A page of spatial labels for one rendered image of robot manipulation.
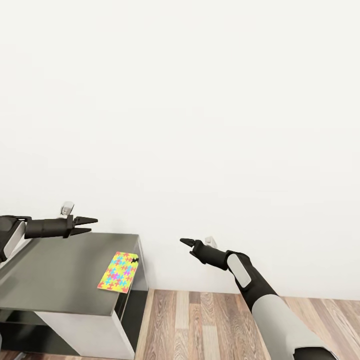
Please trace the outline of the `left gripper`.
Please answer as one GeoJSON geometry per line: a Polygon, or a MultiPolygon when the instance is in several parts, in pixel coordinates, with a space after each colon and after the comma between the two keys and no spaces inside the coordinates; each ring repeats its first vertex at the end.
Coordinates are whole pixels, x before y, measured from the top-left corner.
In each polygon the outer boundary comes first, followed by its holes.
{"type": "Polygon", "coordinates": [[[69,236],[91,232],[91,228],[75,226],[93,223],[98,223],[98,219],[83,216],[74,218],[73,214],[69,214],[67,218],[43,219],[43,230],[40,236],[41,238],[62,237],[66,239],[69,236]]]}

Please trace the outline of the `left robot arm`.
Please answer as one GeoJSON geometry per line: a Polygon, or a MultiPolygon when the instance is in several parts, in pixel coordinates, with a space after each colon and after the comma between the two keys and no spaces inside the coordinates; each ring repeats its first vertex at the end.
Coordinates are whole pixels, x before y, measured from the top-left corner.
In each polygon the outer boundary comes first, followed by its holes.
{"type": "Polygon", "coordinates": [[[62,237],[91,232],[91,228],[75,227],[98,223],[97,218],[71,214],[74,203],[65,201],[56,218],[32,219],[31,216],[0,215],[0,264],[6,262],[16,245],[24,239],[62,237]]]}

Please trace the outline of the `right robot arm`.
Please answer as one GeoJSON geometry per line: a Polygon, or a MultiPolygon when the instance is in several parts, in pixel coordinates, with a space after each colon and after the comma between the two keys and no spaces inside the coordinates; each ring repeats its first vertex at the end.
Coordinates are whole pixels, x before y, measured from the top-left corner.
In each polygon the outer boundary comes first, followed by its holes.
{"type": "Polygon", "coordinates": [[[181,238],[193,247],[192,254],[202,264],[210,264],[234,275],[264,340],[271,360],[340,360],[334,351],[302,322],[278,296],[250,257],[242,252],[221,251],[213,236],[181,238]]]}

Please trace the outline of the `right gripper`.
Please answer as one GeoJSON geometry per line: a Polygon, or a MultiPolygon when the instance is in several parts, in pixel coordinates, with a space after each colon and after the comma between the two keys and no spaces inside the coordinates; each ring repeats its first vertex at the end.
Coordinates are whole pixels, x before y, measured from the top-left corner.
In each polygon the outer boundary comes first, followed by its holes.
{"type": "Polygon", "coordinates": [[[192,254],[195,255],[202,264],[210,264],[213,266],[213,257],[217,248],[205,245],[200,239],[181,238],[180,241],[193,247],[192,254]]]}

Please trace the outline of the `jigsaw puzzle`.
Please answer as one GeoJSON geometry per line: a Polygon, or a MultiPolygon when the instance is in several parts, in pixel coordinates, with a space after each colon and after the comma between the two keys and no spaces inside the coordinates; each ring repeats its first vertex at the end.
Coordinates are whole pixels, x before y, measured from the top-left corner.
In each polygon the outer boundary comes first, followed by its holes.
{"type": "Polygon", "coordinates": [[[99,289],[128,293],[138,263],[132,263],[137,254],[117,252],[105,275],[97,286],[99,289]]]}

